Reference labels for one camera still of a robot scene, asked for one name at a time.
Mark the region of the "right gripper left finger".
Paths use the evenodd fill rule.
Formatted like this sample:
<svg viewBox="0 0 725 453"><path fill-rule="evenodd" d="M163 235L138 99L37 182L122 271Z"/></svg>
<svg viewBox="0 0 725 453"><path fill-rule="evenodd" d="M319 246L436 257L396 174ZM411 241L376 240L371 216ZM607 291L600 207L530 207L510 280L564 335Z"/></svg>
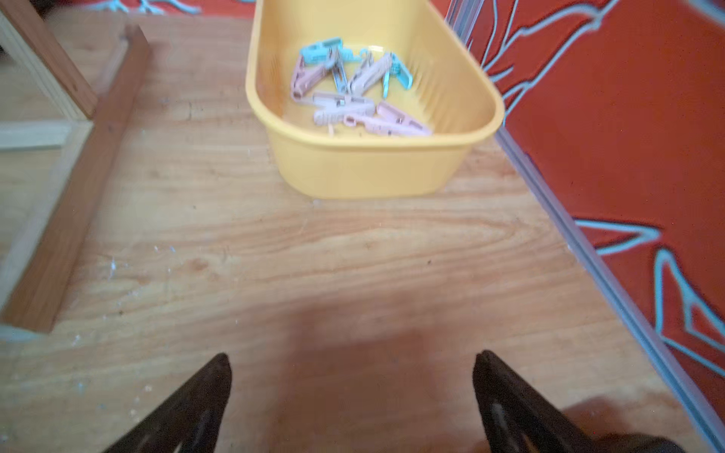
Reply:
<svg viewBox="0 0 725 453"><path fill-rule="evenodd" d="M213 452L230 400L232 370L215 355L108 452Z"/></svg>

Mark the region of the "mint green clothespin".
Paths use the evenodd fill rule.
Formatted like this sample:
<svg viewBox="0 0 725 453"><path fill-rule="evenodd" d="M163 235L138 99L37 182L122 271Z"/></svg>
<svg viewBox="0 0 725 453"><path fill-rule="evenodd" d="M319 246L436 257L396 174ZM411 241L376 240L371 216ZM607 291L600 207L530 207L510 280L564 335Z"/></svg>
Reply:
<svg viewBox="0 0 725 453"><path fill-rule="evenodd" d="M299 54L307 65L313 65L327 60L334 50L337 51L343 62L360 62L363 58L345 47L343 40L339 37L312 43L300 49Z"/></svg>

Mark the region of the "beige clothespin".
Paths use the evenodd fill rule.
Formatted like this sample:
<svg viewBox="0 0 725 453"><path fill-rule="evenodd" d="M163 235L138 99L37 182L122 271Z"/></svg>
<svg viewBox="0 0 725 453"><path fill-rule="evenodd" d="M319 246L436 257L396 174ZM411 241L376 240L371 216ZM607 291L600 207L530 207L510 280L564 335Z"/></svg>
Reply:
<svg viewBox="0 0 725 453"><path fill-rule="evenodd" d="M392 65L393 56L390 53L383 54L378 60L372 54L366 54L361 66L349 81L349 93L352 96L362 96L389 72Z"/></svg>

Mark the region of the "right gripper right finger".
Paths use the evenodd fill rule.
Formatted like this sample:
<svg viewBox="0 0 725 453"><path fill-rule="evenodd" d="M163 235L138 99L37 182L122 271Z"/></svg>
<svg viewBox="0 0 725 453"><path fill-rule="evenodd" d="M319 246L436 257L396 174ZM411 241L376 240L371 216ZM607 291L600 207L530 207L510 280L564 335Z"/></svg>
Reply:
<svg viewBox="0 0 725 453"><path fill-rule="evenodd" d="M594 439L574 425L491 350L476 356L472 382L492 452L681 452L664 437Z"/></svg>

